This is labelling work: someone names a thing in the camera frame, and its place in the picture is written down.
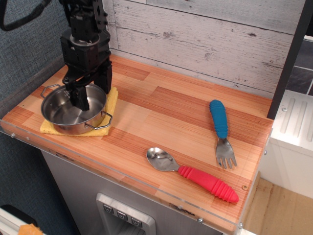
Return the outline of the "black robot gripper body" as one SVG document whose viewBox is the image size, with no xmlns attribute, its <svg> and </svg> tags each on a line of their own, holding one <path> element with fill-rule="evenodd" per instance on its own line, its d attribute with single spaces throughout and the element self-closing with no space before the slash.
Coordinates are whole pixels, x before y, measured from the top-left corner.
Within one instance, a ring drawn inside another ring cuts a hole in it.
<svg viewBox="0 0 313 235">
<path fill-rule="evenodd" d="M 61 34 L 61 47 L 64 62 L 68 71 L 63 83 L 69 90 L 70 86 L 83 86 L 94 82 L 98 67 L 104 62 L 111 62 L 108 37 L 96 36 L 91 44 L 75 40 L 70 30 Z"/>
</svg>

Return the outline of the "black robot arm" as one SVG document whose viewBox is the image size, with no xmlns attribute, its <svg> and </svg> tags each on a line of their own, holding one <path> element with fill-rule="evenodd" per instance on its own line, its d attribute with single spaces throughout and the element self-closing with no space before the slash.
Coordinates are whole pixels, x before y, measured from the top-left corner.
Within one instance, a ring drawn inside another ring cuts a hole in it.
<svg viewBox="0 0 313 235">
<path fill-rule="evenodd" d="M 94 83 L 106 94 L 112 85 L 107 13 L 100 0 L 63 0 L 69 28 L 61 34 L 65 95 L 82 111 L 89 109 L 86 86 Z"/>
</svg>

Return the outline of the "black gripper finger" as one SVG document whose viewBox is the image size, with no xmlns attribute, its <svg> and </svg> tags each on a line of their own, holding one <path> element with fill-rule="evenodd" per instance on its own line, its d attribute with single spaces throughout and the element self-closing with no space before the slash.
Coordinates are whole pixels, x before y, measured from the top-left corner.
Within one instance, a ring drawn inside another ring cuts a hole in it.
<svg viewBox="0 0 313 235">
<path fill-rule="evenodd" d="M 106 94 L 110 92 L 112 86 L 111 62 L 104 62 L 98 67 L 94 78 L 94 84 L 99 86 Z"/>
<path fill-rule="evenodd" d="M 83 86 L 70 86 L 69 99 L 73 106 L 79 108 L 82 111 L 89 110 L 88 95 L 86 85 Z"/>
</svg>

